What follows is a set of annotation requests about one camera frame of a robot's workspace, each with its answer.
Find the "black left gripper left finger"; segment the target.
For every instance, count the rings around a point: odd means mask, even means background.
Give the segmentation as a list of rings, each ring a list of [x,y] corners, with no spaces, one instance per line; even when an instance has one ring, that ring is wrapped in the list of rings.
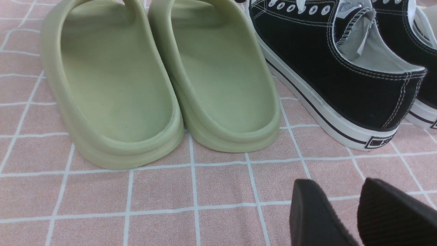
[[[358,246],[321,187],[310,179],[294,181],[289,217],[292,246]]]

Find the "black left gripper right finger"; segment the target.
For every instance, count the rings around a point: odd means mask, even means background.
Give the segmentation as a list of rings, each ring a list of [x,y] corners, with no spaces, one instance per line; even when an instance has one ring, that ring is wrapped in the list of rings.
[[[365,179],[357,227],[366,246],[437,244],[436,210],[381,179]]]

